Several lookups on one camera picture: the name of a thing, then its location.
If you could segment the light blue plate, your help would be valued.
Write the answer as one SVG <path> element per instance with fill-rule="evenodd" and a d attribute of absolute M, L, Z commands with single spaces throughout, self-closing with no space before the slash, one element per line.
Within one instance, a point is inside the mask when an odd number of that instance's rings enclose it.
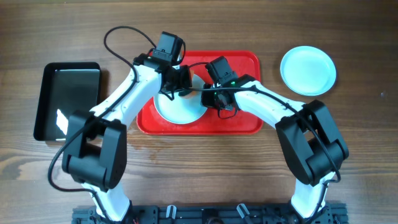
<path fill-rule="evenodd" d="M 174 93 L 174 100 L 158 93 L 154 97 L 154 105 L 158 114 L 173 124 L 189 124 L 201 118 L 207 108 L 201 105 L 201 93 L 196 91 L 193 98 L 185 99 Z"/>
<path fill-rule="evenodd" d="M 327 53 L 303 45 L 290 49 L 282 57 L 280 75 L 287 87 L 295 93 L 319 96 L 335 85 L 337 69 Z"/>

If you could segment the green and orange sponge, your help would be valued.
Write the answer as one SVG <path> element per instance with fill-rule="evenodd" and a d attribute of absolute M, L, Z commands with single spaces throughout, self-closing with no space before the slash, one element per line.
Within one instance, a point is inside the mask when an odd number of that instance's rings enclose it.
<path fill-rule="evenodd" d="M 193 80 L 193 77 L 195 75 L 194 71 L 189 70 L 189 74 L 190 74 L 191 80 Z M 189 98 L 193 98 L 196 95 L 196 92 L 192 91 L 192 90 L 183 90 L 183 91 L 179 92 L 178 95 L 181 98 L 189 99 Z"/>

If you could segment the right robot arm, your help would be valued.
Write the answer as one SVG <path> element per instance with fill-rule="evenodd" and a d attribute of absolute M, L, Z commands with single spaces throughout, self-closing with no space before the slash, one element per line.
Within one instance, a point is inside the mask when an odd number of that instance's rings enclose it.
<path fill-rule="evenodd" d="M 272 126 L 296 178 L 291 206 L 307 222 L 321 212 L 327 188 L 340 181 L 339 169 L 349 156 L 345 140 L 324 103 L 287 99 L 250 75 L 223 84 L 205 84 L 201 103 L 219 111 L 247 112 Z"/>

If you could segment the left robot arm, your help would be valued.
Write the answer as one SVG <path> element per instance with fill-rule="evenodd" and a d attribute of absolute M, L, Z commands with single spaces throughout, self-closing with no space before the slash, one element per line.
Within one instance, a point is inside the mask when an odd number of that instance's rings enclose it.
<path fill-rule="evenodd" d="M 129 219 L 131 201 L 120 183 L 127 165 L 128 127 L 153 96 L 191 85 L 188 66 L 142 54 L 130 63 L 127 77 L 107 99 L 70 116 L 58 155 L 62 170 L 81 184 L 78 191 L 93 198 L 97 219 L 105 223 Z"/>

